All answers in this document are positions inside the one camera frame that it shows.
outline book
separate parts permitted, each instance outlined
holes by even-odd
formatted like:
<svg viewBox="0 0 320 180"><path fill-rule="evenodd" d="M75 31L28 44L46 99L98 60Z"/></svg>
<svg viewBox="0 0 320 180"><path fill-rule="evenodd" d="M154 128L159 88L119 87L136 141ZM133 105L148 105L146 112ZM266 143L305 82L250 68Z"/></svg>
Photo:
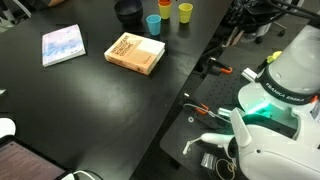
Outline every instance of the book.
<svg viewBox="0 0 320 180"><path fill-rule="evenodd" d="M44 67L85 54L79 26L73 25L42 36Z"/></svg>
<svg viewBox="0 0 320 180"><path fill-rule="evenodd" d="M107 61L149 75L165 52L165 43L123 33L104 53Z"/></svg>

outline yellow cup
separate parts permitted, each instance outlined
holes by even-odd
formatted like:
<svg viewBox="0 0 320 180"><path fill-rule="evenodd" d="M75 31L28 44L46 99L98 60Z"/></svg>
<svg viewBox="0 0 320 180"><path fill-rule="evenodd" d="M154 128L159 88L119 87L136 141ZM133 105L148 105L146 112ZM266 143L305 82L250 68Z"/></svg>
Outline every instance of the yellow cup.
<svg viewBox="0 0 320 180"><path fill-rule="evenodd" d="M171 3L167 6L160 5L159 6L159 11L160 11L160 16L162 19L169 19L170 18L170 13L171 13Z"/></svg>
<svg viewBox="0 0 320 180"><path fill-rule="evenodd" d="M190 21L193 6L190 3L182 3L179 5L179 16L181 23L188 23Z"/></svg>

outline orange book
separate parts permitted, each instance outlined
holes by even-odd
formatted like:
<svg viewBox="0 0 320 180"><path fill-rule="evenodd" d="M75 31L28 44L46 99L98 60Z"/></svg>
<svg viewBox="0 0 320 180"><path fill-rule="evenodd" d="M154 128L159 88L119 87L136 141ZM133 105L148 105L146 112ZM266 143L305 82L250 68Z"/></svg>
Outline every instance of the orange book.
<svg viewBox="0 0 320 180"><path fill-rule="evenodd" d="M104 56L111 63L149 75L163 55L164 46L163 42L125 32Z"/></svg>

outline black bowl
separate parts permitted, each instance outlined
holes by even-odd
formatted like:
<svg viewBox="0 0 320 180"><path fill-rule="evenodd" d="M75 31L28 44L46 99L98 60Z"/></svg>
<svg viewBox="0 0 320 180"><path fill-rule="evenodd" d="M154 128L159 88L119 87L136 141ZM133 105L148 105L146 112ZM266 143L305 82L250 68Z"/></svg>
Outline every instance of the black bowl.
<svg viewBox="0 0 320 180"><path fill-rule="evenodd" d="M121 0L114 5L117 18L124 25L141 22L143 7L140 0Z"/></svg>

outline table surface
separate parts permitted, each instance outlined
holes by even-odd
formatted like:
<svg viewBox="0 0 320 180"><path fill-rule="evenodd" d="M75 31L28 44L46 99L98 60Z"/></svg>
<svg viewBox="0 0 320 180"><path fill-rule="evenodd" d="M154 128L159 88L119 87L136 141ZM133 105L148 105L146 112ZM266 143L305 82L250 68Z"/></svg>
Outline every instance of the table surface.
<svg viewBox="0 0 320 180"><path fill-rule="evenodd" d="M144 18L158 13L143 0ZM105 179L129 179L231 0L191 1L191 21L178 22L178 3L162 22L166 54L148 76L108 63L103 52L123 32L149 37L146 23L124 27L115 1L68 0L33 14L0 35L1 116L17 136L62 165L89 169ZM78 24L87 54L44 68L41 38Z"/></svg>
<svg viewBox="0 0 320 180"><path fill-rule="evenodd" d="M247 67L254 70L264 58L263 55L254 54L254 52L245 49L228 47L219 61L230 65L233 68L232 74L207 75L193 96L199 102L207 105L214 113L217 113L219 107L229 110L240 107L237 94L240 88L248 83L240 74ZM188 121L189 117L193 117L195 121L190 123ZM211 174L211 177L208 175L208 171L200 166L201 160L204 153L227 159L223 149L199 141L191 145L191 151L187 155L182 154L187 141L196 139L207 132L233 134L230 124L207 115L199 115L194 110L184 108L164 135L160 147L196 176L201 177L201 179L212 179L214 174ZM237 171L236 179L246 178L240 171Z"/></svg>

